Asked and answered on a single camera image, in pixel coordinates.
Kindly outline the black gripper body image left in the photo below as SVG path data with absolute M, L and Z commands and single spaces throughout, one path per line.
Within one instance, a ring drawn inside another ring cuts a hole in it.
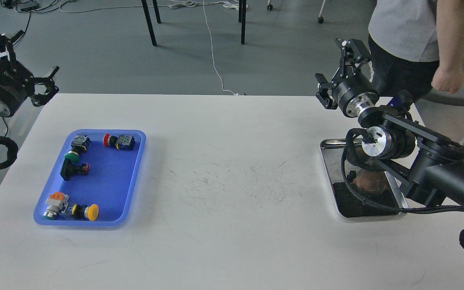
M 23 102 L 35 92 L 33 73 L 25 67 L 0 66 L 0 117 L 13 117 Z

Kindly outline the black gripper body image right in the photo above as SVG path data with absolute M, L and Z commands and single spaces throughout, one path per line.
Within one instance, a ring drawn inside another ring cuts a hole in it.
M 379 101 L 380 94 L 359 68 L 348 66 L 345 72 L 338 68 L 333 76 L 333 99 L 344 116 L 356 118 Z

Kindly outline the person's bare forearm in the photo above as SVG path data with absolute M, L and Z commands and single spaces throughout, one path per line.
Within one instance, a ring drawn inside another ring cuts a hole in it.
M 464 60 L 464 0 L 438 0 L 439 72 L 453 72 Z

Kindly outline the person's bare hand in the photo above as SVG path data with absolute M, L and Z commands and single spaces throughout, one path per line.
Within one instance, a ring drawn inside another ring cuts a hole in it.
M 431 81 L 431 86 L 437 91 L 443 91 L 448 94 L 458 92 L 464 80 L 464 72 L 461 65 L 447 66 L 441 64 Z

